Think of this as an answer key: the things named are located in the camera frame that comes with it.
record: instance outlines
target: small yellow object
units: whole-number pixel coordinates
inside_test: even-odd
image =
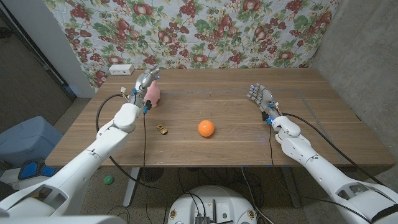
[[[163,126],[163,124],[159,124],[156,128],[160,131],[161,134],[165,135],[168,133],[167,128]]]

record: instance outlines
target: wooden table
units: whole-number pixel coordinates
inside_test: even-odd
[[[89,146],[96,136],[95,115],[101,102],[132,88],[142,70],[130,76],[110,76],[46,159],[49,166],[64,166]],[[148,167],[241,167],[271,164],[269,127],[258,106],[247,99],[250,85],[268,87],[282,112],[296,114],[316,125],[347,156],[363,166],[390,166],[394,158],[346,105],[331,86],[311,68],[162,70],[158,84],[162,98],[146,114]],[[122,98],[109,101],[99,125],[111,120]],[[203,119],[215,124],[215,133],[203,138],[197,126]],[[337,166],[349,165],[314,130],[291,118],[313,148]],[[156,129],[162,123],[169,133]],[[126,147],[115,154],[122,166],[142,167],[144,130],[142,116]],[[298,166],[281,150],[272,131],[277,166]],[[106,160],[103,166],[113,166]]]

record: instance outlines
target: green ball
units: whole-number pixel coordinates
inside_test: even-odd
[[[107,176],[104,178],[104,183],[105,183],[105,184],[112,184],[112,183],[113,183],[113,177],[112,177],[111,175],[107,175]]]

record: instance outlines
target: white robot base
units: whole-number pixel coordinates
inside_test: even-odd
[[[257,216],[250,202],[239,193],[222,186],[204,185],[189,190],[173,203],[167,223],[255,224]]]

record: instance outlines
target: orange ball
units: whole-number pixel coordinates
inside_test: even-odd
[[[198,131],[203,137],[211,136],[214,132],[214,124],[209,120],[203,120],[198,125]]]

